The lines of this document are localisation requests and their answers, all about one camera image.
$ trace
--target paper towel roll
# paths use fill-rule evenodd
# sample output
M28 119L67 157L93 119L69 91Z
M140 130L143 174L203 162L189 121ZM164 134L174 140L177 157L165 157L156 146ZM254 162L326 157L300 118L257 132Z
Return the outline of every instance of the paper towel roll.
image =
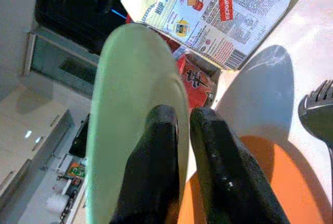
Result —
M53 194L47 199L46 208L49 212L61 215L67 205L69 196L66 194Z

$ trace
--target food illustration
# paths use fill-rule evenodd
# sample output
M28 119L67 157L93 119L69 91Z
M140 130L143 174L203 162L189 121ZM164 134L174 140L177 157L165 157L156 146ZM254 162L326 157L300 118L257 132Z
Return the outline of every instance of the food illustration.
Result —
M180 20L175 24L174 31L178 36L185 37L189 32L189 25L185 20Z
M198 11L202 10L202 8L203 8L203 0L197 0L196 3L195 3L195 5L193 5L193 8L195 10L198 10Z
M197 0L187 0L187 5L188 6L194 6L196 4Z

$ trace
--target orange surface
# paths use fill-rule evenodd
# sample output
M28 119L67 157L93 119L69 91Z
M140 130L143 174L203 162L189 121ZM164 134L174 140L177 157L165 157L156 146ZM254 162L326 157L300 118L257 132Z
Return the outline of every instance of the orange surface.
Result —
M241 138L270 181L272 189L291 224L332 224L332 208L323 199L321 187L309 186L309 178L293 159L278 145L259 137ZM178 224L205 223L198 176L187 182Z

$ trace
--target light green plate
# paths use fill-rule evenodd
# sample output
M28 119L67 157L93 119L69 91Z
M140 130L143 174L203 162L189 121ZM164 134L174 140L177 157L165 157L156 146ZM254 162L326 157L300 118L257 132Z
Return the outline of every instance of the light green plate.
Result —
M143 133L148 112L173 106L178 117L180 200L188 159L188 107L171 52L159 35L124 25L106 40L96 75L88 132L88 223L109 223L128 156Z

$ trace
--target kitchen cabinet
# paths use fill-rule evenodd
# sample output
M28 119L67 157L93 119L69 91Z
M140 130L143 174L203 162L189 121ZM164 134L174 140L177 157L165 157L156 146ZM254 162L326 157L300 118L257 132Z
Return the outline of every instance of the kitchen cabinet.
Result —
M32 160L46 139L42 130L0 114L0 149Z
M0 149L0 196L20 172L27 159L5 149Z
M58 102L44 98L23 86L17 87L0 101L2 115L40 129L44 135L52 132L66 110L67 108Z

